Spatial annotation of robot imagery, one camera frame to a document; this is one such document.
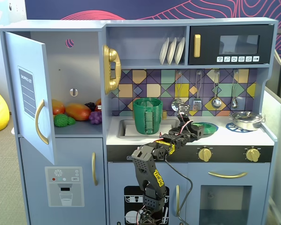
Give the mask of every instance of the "microwave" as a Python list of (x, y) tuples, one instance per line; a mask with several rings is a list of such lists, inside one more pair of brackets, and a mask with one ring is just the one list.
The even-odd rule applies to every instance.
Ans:
[(269, 63), (274, 25), (190, 27), (189, 65)]

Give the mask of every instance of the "toy fruit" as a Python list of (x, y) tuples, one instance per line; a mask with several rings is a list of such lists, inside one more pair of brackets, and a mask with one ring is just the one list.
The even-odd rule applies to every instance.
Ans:
[(95, 105), (95, 103), (93, 103), (93, 102), (89, 102), (89, 103), (86, 103), (86, 104), (84, 104), (84, 105), (86, 105), (92, 112), (95, 110), (95, 108), (96, 108), (96, 105)]
[(71, 103), (66, 107), (67, 115), (79, 121), (88, 120), (91, 112), (86, 105), (78, 103)]
[(98, 109), (98, 105), (96, 106), (95, 111), (101, 112), (101, 109)]
[(68, 125), (73, 125), (73, 124), (75, 124), (76, 123), (76, 120), (74, 119), (74, 118), (72, 118), (72, 117), (68, 117)]
[(102, 123), (102, 113), (101, 112), (92, 112), (89, 116), (91, 124), (100, 124)]
[(65, 106), (62, 104), (62, 102), (56, 99), (52, 99), (52, 109), (53, 115), (65, 113), (66, 111)]
[(99, 98), (99, 99), (96, 101), (95, 104), (96, 104), (96, 105), (101, 105), (101, 99)]
[(62, 128), (66, 127), (68, 124), (68, 117), (65, 114), (58, 114), (54, 117), (54, 125)]

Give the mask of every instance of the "toy kitchen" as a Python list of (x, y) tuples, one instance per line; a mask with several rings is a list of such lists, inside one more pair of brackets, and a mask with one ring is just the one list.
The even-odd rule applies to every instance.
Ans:
[(226, 18), (0, 28), (27, 223), (141, 223), (134, 151), (165, 145), (174, 131), (167, 162), (150, 154), (164, 189), (156, 224), (264, 225), (277, 138), (262, 101), (277, 26)]

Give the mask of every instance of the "stove knob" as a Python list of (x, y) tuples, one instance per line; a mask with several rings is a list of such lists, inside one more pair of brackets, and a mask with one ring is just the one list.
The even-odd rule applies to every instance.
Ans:
[(199, 151), (199, 158), (204, 162), (208, 162), (211, 158), (211, 151), (208, 148), (202, 148)]
[(247, 150), (246, 154), (247, 159), (253, 162), (257, 162), (260, 156), (260, 153), (257, 149), (249, 149)]

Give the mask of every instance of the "oven window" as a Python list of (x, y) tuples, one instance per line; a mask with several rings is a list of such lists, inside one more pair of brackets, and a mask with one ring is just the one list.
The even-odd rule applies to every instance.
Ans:
[(256, 54), (259, 35), (221, 36), (219, 54)]
[(251, 186), (201, 186), (199, 225), (246, 225)]

